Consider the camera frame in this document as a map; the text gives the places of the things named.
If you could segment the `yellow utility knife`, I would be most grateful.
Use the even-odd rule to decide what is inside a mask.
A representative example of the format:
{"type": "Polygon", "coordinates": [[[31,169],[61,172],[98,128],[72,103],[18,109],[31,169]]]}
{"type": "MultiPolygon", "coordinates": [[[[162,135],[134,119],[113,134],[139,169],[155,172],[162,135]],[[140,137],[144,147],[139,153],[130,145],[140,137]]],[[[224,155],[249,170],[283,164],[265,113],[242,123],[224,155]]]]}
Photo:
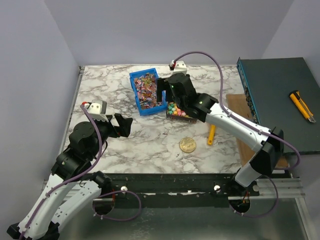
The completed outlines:
{"type": "Polygon", "coordinates": [[[306,120],[308,120],[310,123],[316,123],[314,115],[311,113],[306,103],[302,100],[298,90],[291,91],[289,93],[289,98],[306,120]]]}

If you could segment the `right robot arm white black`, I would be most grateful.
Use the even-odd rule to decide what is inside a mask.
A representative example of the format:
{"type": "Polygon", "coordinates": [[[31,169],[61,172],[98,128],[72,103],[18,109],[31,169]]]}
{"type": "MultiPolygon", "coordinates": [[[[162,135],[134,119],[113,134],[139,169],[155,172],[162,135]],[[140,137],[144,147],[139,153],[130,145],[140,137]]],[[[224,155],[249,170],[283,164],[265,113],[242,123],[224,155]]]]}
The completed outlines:
{"type": "Polygon", "coordinates": [[[230,191],[234,195],[243,195],[260,176],[272,174],[284,151],[281,129],[269,129],[224,110],[216,98],[196,91],[189,74],[175,73],[167,78],[158,78],[158,101],[162,100],[163,93],[166,101],[176,103],[188,116],[229,132],[254,151],[253,157],[236,172],[230,183],[230,191]]]}

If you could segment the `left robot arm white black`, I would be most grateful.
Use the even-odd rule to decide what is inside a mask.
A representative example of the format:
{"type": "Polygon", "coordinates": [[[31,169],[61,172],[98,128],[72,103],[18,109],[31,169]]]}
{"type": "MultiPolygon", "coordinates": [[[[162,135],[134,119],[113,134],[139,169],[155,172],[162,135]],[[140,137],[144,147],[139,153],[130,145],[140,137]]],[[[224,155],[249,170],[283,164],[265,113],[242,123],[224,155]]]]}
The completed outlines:
{"type": "Polygon", "coordinates": [[[65,196],[86,175],[103,154],[108,138],[128,137],[132,118],[87,113],[88,121],[78,123],[69,135],[69,145],[56,158],[47,184],[35,205],[20,222],[8,227],[14,240],[57,240],[63,227],[90,201],[107,197],[111,179],[101,171],[94,173],[81,190],[68,200],[65,196]]]}

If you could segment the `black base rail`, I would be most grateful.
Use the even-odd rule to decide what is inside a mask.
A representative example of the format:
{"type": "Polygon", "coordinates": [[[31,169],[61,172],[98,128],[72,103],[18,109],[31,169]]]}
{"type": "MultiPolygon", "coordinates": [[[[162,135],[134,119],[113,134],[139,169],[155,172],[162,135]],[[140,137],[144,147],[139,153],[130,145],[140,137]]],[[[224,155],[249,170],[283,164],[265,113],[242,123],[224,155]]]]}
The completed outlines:
{"type": "Polygon", "coordinates": [[[115,191],[118,209],[229,207],[229,200],[259,196],[257,182],[247,189],[231,187],[232,173],[108,173],[102,193],[115,191]]]}

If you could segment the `yellow plastic scoop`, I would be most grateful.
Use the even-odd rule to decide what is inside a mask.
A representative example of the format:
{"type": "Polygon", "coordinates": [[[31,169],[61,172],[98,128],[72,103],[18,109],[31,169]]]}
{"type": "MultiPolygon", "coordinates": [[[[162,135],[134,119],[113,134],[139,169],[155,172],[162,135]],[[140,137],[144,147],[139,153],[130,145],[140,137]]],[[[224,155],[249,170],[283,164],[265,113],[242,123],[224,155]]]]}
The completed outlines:
{"type": "Polygon", "coordinates": [[[207,138],[207,144],[209,146],[212,146],[214,143],[214,138],[215,138],[215,132],[216,132],[216,126],[211,124],[210,125],[210,129],[209,129],[209,134],[208,134],[208,138],[207,138]]]}

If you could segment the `blue plastic candy bin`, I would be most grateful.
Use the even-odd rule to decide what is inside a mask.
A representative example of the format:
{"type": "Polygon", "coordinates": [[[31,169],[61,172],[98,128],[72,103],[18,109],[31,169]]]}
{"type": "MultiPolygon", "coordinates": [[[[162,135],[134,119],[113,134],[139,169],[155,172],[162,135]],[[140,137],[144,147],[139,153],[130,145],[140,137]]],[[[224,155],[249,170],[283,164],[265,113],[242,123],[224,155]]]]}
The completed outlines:
{"type": "Polygon", "coordinates": [[[140,116],[156,114],[167,109],[164,92],[162,102],[157,102],[158,73],[155,68],[131,72],[129,79],[140,116]]]}

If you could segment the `wooden board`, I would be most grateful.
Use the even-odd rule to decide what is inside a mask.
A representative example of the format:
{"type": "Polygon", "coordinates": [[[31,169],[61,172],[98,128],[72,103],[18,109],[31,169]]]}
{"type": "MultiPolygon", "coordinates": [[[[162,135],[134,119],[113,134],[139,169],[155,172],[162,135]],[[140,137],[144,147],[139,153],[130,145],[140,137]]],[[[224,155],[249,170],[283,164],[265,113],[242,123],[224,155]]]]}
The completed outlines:
{"type": "MultiPolygon", "coordinates": [[[[226,101],[230,110],[251,122],[253,121],[252,114],[247,105],[244,94],[227,94],[226,101]]],[[[241,166],[243,167],[253,157],[255,152],[238,138],[236,138],[236,144],[239,151],[241,166]]]]}

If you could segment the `gold round lid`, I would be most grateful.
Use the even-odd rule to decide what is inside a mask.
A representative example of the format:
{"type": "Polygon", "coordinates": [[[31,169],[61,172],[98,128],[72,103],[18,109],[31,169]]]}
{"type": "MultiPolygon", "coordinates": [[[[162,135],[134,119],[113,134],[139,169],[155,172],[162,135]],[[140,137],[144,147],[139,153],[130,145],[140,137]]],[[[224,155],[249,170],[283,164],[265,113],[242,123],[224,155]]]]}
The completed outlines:
{"type": "Polygon", "coordinates": [[[179,148],[184,153],[192,153],[196,149],[196,141],[191,137],[184,137],[179,142],[179,148]]]}

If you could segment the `dark green box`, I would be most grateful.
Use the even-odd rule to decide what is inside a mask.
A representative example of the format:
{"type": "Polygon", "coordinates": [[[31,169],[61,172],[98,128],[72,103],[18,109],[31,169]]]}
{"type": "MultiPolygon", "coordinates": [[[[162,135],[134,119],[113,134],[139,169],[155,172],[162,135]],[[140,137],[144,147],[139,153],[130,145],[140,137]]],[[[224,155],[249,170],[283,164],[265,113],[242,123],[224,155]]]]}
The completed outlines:
{"type": "Polygon", "coordinates": [[[238,59],[237,70],[255,123],[284,132],[301,155],[320,152],[320,87],[302,57],[238,59]],[[290,98],[298,91],[316,122],[305,119],[290,98]]]}

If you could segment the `metal tin of star candies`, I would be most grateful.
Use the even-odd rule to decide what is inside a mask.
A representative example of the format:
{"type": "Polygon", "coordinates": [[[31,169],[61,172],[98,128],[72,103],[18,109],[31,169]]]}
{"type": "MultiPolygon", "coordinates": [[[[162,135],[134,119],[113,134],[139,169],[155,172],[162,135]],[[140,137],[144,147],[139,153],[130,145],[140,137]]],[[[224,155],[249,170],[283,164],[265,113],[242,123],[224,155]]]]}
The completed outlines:
{"type": "Polygon", "coordinates": [[[197,122],[196,118],[190,117],[183,110],[178,108],[177,104],[174,102],[169,102],[167,104],[167,109],[165,112],[166,118],[169,120],[195,124],[197,122]]]}

